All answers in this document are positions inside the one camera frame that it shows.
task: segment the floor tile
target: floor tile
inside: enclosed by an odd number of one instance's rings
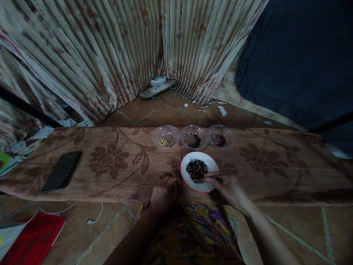
[[[121,107],[119,111],[134,122],[138,122],[143,117],[147,116],[149,113],[161,106],[163,103],[164,102],[161,100],[145,100],[137,98],[134,101]]]
[[[238,246],[246,265],[263,264],[254,237],[242,213],[231,206],[226,206],[228,214],[232,214],[239,220]]]
[[[270,121],[272,124],[266,124],[264,123],[265,121]],[[284,125],[282,123],[279,123],[277,121],[274,120],[270,120],[269,118],[260,116],[260,115],[256,115],[254,124],[253,124],[254,128],[272,128],[272,129],[284,129],[284,130],[296,130],[292,127],[289,127],[287,125]]]
[[[201,107],[206,107],[209,105],[196,105],[196,104],[192,104],[189,101],[183,99],[180,96],[175,96],[173,98],[171,98],[171,100],[169,101],[169,104],[178,107],[188,113],[190,113],[191,115],[194,115],[195,117],[200,117],[202,114],[204,114],[204,112],[200,112],[197,110],[207,110],[207,108],[201,108]]]
[[[324,222],[320,207],[275,206],[260,207],[260,209],[265,215],[268,215],[275,222],[327,258]],[[291,235],[285,233],[277,226],[276,229],[304,264],[320,264],[319,260],[321,260],[321,264],[324,263],[321,257],[299,243]]]
[[[326,208],[334,263],[352,264],[353,207]]]
[[[38,207],[46,212],[60,212],[72,204],[72,202],[31,202],[10,220],[31,217]],[[87,220],[97,219],[102,210],[101,203],[79,202],[61,213],[60,216],[66,219],[65,226],[42,264],[75,264],[121,208],[121,204],[104,203],[102,215],[94,224],[87,224]]]
[[[173,90],[167,90],[163,92],[162,94],[159,94],[156,96],[156,99],[159,99],[164,102],[170,101],[174,96],[176,96],[176,93]]]
[[[126,204],[126,208],[129,209],[131,215],[133,216],[133,218],[135,218],[136,214],[137,214],[137,210],[138,210],[137,204],[128,203],[128,204]]]
[[[197,118],[195,116],[192,116],[169,103],[164,103],[138,124],[143,127],[159,127],[165,124],[183,127],[188,124],[194,124],[196,121]]]
[[[285,233],[282,229],[276,227],[276,230],[281,235],[287,246],[293,251],[293,253],[298,257],[299,261],[303,265],[329,265],[330,263],[315,252],[305,247],[303,244],[298,242],[292,236]]]
[[[0,196],[0,220],[6,220],[22,207],[27,207],[30,201],[12,197],[9,195]]]
[[[114,111],[104,121],[102,121],[98,127],[104,126],[116,126],[116,127],[138,127],[132,120],[126,118],[119,111]]]
[[[133,228],[133,219],[126,210],[110,225],[79,264],[103,264],[126,234]]]
[[[227,112],[222,116],[218,106],[223,106]],[[210,127],[214,124],[223,124],[229,128],[249,128],[254,121],[255,114],[246,110],[234,107],[229,104],[211,104],[206,113],[200,117],[196,125],[201,127]]]

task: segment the black metal bar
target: black metal bar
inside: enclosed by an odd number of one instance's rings
[[[8,91],[6,88],[0,85],[0,98],[7,101],[11,105],[18,107],[19,109],[23,110],[24,112],[32,115],[33,117],[37,118],[38,120],[44,122],[46,125],[49,125],[53,128],[62,127],[60,123],[53,120],[49,116],[45,115],[40,110],[36,109],[32,105],[25,102],[23,99],[19,98],[15,94]]]
[[[340,117],[338,117],[338,118],[336,118],[336,119],[334,119],[332,121],[329,121],[329,122],[327,122],[327,123],[325,123],[325,124],[323,124],[323,125],[321,125],[319,127],[316,127],[314,129],[310,130],[309,133],[318,133],[318,134],[320,134],[320,133],[328,131],[328,130],[330,130],[332,128],[335,128],[335,127],[338,127],[338,126],[340,126],[342,124],[350,122],[350,121],[353,121],[353,111],[348,112],[348,113],[346,113],[346,114],[344,114],[344,115],[342,115],[342,116],[340,116]]]

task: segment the dark seeds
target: dark seeds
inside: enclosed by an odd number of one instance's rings
[[[227,141],[225,140],[225,137],[222,134],[213,134],[212,135],[212,141],[216,144],[218,147],[223,147],[226,145]]]
[[[204,178],[204,175],[208,172],[208,168],[203,161],[194,159],[186,166],[186,171],[189,173],[190,179],[193,182],[197,182]]]
[[[194,137],[194,142],[192,144],[188,144],[188,146],[191,147],[191,148],[199,147],[200,143],[201,143],[200,137],[197,134],[192,134],[192,133],[189,133],[189,134]]]

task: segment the dark blue mattress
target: dark blue mattress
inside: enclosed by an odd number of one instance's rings
[[[308,130],[353,111],[353,4],[270,0],[236,74],[239,93]],[[353,122],[321,134],[353,157]]]

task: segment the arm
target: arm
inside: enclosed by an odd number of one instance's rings
[[[209,178],[219,171],[207,173],[206,182],[212,184],[229,204],[240,211],[249,225],[264,264],[300,264],[281,236],[260,209],[248,198],[234,175],[223,175],[218,181]]]
[[[169,176],[158,181],[153,188],[150,207],[110,254],[104,265],[135,264],[141,258],[139,254],[144,252],[156,234],[161,217],[177,199],[176,181],[175,177]]]

